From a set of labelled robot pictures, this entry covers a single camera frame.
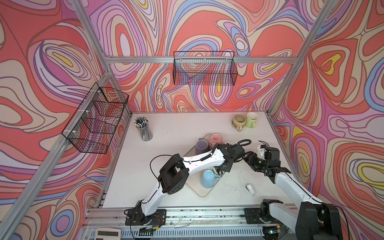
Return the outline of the white device with display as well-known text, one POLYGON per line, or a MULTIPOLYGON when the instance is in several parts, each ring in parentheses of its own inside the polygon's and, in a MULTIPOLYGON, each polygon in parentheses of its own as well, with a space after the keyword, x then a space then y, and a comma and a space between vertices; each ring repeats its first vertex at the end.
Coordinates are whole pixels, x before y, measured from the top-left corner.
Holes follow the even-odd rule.
POLYGON ((121 240, 122 232, 119 229, 99 228, 95 231, 95 240, 121 240))

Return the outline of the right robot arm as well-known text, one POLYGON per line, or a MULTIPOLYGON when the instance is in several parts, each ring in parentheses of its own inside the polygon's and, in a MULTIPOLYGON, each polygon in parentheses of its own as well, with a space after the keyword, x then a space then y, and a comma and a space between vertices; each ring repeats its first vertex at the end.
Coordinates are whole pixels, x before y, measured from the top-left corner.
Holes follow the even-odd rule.
POLYGON ((263 173, 282 189, 297 210, 286 207, 280 200, 264 199, 257 213, 260 221, 278 220, 292 230, 298 240, 343 239, 338 208, 305 189, 287 168, 281 167, 278 154, 278 149, 261 145, 257 153, 246 153, 244 161, 253 171, 263 173))

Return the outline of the pink patterned mug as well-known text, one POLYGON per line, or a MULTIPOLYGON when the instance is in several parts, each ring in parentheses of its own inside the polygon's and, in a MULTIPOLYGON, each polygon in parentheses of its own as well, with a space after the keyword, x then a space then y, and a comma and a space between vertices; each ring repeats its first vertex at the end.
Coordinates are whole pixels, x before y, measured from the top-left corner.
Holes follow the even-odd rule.
POLYGON ((208 140, 210 150, 212 150, 216 144, 221 144, 222 142, 223 142, 223 138, 221 135, 212 134, 208 140))

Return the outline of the purple mug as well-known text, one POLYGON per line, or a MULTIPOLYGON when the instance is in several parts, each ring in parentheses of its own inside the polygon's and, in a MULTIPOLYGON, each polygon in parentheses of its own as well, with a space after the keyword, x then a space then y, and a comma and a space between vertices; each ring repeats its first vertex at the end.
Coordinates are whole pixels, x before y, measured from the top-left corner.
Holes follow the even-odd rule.
POLYGON ((196 155, 200 155, 209 151, 209 144, 206 140, 200 139, 195 145, 196 155))

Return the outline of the metal pen holder cup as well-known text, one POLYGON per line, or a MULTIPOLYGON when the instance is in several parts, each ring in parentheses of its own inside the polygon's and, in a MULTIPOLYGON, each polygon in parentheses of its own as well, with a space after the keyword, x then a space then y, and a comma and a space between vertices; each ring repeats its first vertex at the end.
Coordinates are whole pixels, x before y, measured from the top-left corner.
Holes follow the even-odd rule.
POLYGON ((135 127, 139 130, 141 139, 145 142, 153 138, 149 127, 149 120, 145 116, 138 116, 134 120, 135 127))

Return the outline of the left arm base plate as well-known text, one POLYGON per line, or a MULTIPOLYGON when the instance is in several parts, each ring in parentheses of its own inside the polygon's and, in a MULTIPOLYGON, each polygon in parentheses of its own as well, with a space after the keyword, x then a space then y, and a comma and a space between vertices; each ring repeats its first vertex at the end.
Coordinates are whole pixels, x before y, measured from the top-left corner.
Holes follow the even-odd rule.
POLYGON ((142 209, 126 209, 124 211, 126 216, 125 225, 126 226, 162 226, 166 223, 167 210, 157 209, 157 211, 152 214, 145 216, 142 209))

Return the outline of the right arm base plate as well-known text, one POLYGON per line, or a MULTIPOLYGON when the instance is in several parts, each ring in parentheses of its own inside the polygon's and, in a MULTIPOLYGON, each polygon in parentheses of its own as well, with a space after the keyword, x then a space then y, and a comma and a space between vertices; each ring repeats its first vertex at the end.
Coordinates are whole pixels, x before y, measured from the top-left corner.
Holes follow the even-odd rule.
POLYGON ((247 224, 283 224, 281 221, 273 218, 267 210, 264 211, 260 208, 245 208, 244 214, 241 217, 246 218, 247 224))

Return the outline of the cream round mug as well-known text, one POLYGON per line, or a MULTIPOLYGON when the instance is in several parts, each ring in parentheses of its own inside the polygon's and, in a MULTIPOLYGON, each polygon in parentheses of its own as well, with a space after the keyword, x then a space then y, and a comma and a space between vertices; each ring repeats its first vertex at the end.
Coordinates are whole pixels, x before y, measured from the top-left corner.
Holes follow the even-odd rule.
POLYGON ((243 115, 236 115, 232 119, 232 126, 238 131, 241 132, 246 125, 246 118, 243 115))

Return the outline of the light blue mug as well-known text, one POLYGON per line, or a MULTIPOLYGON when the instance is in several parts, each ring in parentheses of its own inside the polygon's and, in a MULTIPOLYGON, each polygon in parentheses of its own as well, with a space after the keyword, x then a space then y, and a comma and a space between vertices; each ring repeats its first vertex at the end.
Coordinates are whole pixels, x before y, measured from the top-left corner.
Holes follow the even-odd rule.
POLYGON ((201 175, 201 185, 205 189, 211 189, 220 179, 221 176, 215 174, 212 170, 205 170, 201 175))

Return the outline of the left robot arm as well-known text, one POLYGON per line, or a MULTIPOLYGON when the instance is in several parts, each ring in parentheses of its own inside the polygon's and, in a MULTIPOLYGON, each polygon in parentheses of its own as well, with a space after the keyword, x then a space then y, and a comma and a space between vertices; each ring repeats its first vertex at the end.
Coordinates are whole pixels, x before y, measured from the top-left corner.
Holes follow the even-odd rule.
POLYGON ((233 164, 245 154, 243 146, 235 143, 233 145, 216 144, 211 151, 192 157, 181 157, 179 154, 170 156, 170 159, 160 169, 155 188, 148 197, 138 202, 133 216, 138 217, 139 221, 153 216, 163 199, 179 192, 189 176, 214 167, 228 173, 233 164))

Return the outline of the light green mug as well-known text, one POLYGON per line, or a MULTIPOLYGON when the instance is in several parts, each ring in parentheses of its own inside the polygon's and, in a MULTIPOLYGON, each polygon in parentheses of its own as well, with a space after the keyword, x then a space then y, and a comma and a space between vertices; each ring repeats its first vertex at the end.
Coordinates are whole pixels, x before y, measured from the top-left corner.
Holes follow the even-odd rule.
POLYGON ((257 113, 254 113, 254 112, 247 113, 246 127, 251 129, 255 128, 256 122, 258 121, 258 119, 259 119, 259 115, 257 113))

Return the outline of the small white object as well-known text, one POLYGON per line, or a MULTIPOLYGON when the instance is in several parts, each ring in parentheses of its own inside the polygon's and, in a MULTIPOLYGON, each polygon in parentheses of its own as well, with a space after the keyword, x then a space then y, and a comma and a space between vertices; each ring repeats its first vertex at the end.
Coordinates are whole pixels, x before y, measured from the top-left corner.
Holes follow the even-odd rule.
POLYGON ((251 196, 255 196, 256 191, 255 191, 255 189, 254 189, 252 184, 246 184, 245 188, 246 188, 246 190, 249 192, 249 194, 251 196))

